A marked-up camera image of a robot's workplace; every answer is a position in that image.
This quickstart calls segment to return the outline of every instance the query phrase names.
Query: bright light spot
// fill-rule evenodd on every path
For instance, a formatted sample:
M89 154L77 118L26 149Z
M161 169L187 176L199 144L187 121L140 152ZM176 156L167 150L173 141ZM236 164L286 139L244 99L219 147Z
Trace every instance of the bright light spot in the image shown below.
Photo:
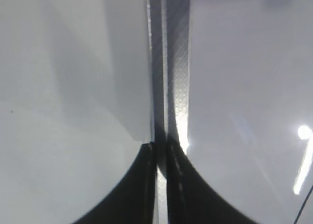
M188 122L187 122L186 114L179 112L176 115L176 124L177 124L177 132L179 136L180 146L186 155L187 149L189 147L189 142L188 142L188 137L187 137Z
M301 167L299 169L298 172L298 176L295 180L294 186L293 186L293 192L296 195L299 195L300 190L302 188L302 185L305 181L305 178L307 177L311 165L312 165L312 160L313 160L313 137L310 138L310 140L308 141L308 146L305 150L303 159L302 159L302 163L301 163Z
M298 129L298 135L301 140L309 139L312 135L312 130L307 125L302 125Z

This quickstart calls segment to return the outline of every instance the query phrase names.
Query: black cable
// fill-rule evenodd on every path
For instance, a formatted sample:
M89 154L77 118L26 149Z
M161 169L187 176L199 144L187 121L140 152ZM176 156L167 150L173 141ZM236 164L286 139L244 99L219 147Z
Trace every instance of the black cable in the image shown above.
M298 223L299 218L300 218L300 216L301 216L301 214L302 214L302 211L303 211L305 205L307 204L308 199L309 199L309 197L310 197L312 191L313 191L313 185L312 185L310 191L308 192L307 196L305 197L305 200L303 201L303 204L301 205L301 208L300 208L300 210L299 210L299 213L298 213L296 219L294 220L294 223L293 223L293 224L297 224L297 223Z

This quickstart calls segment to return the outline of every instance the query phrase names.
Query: white surface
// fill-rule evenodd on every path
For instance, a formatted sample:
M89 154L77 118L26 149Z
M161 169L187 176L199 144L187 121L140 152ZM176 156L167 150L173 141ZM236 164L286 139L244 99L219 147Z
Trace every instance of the white surface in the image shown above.
M68 224L151 139L144 0L0 0L0 223Z
M313 0L191 4L187 154L245 215L291 224L313 184L311 147L297 132L313 125Z

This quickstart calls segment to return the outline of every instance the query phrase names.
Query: textured metal strip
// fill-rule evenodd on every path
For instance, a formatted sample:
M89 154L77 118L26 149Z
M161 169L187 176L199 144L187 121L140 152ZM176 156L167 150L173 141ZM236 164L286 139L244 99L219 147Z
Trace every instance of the textured metal strip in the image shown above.
M177 135L178 131L179 141L185 152L188 147L190 0L147 0L147 7L155 142L159 145L157 152L158 222L167 224L164 160L166 135Z
M169 134L178 133L177 139L187 153L190 0L166 0L166 17L168 105L174 106L168 112Z
M155 142L158 145L157 189L154 223L167 224L167 200L165 178L165 145L167 132L167 69L165 0L147 0L148 29L152 66Z

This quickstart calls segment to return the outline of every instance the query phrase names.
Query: black curved piece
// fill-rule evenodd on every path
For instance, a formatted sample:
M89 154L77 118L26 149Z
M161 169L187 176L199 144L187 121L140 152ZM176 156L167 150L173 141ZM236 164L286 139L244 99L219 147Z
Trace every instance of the black curved piece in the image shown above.
M172 137L166 154L170 224L255 224L206 184Z
M74 224L152 224L155 181L155 145L143 144L121 182Z

